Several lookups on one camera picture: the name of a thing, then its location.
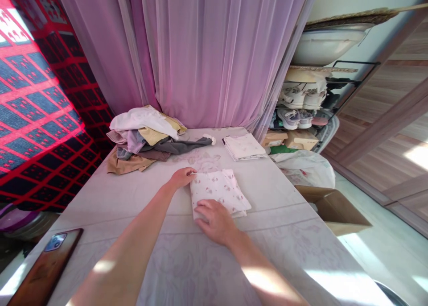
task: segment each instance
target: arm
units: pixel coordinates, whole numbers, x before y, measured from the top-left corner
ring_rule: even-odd
[[[193,168],[178,170],[91,270],[71,305],[135,305],[147,263],[171,199],[195,179]]]
[[[250,237],[235,226],[222,204],[215,200],[201,200],[195,211],[209,221],[196,219],[196,224],[208,238],[230,250],[263,305],[309,305],[263,256]]]

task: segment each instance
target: floor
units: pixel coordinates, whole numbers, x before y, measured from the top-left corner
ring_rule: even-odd
[[[338,173],[336,189],[373,225],[339,240],[373,279],[410,306],[428,305],[428,239]]]

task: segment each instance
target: green item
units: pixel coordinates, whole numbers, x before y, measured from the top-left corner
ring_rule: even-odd
[[[276,147],[271,147],[271,154],[277,154],[277,153],[295,153],[296,151],[299,151],[299,149],[289,149],[286,145],[279,145]]]

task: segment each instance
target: smartphone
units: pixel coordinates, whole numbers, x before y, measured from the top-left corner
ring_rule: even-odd
[[[83,229],[79,228],[54,235],[8,306],[46,305],[82,233]]]

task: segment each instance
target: small box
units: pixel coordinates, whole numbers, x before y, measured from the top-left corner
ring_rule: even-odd
[[[360,232],[372,226],[339,190],[295,187],[307,202],[317,206],[318,215],[336,236]]]
[[[287,133],[284,133],[283,131],[269,131],[266,134],[266,137],[264,138],[261,145],[263,147],[281,145],[281,143],[287,138],[288,138]]]
[[[285,145],[289,149],[312,150],[318,143],[318,139],[307,130],[296,130],[288,132]]]

